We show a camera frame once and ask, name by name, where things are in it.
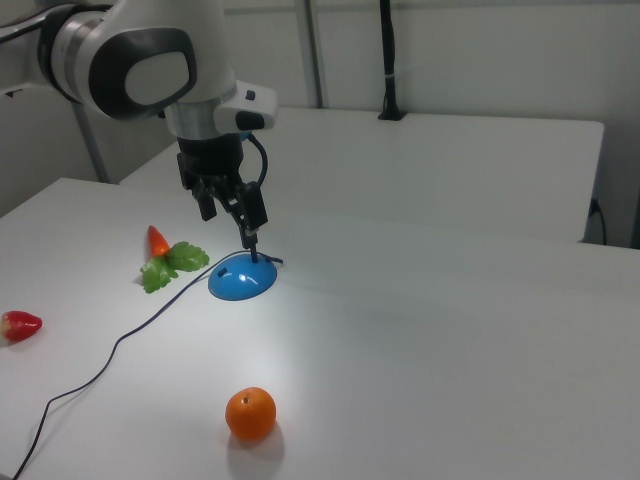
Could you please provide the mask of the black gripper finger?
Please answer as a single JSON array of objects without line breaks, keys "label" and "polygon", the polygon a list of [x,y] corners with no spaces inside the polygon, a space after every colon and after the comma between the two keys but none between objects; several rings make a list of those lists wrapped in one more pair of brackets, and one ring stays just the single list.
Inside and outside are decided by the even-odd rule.
[{"label": "black gripper finger", "polygon": [[205,222],[213,219],[217,215],[214,196],[209,192],[209,189],[202,179],[195,181],[191,188],[191,194],[196,201],[201,219]]},{"label": "black gripper finger", "polygon": [[216,191],[219,202],[241,231],[257,231],[267,223],[266,207],[257,182],[234,182],[224,178]]}]

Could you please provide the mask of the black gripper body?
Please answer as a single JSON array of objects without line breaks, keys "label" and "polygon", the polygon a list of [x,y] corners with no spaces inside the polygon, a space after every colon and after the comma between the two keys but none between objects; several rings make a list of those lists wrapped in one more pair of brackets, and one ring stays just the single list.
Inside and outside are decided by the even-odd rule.
[{"label": "black gripper body", "polygon": [[244,158],[239,134],[207,140],[179,138],[178,145],[181,182],[194,199],[205,195],[238,199],[244,185],[239,173]]}]

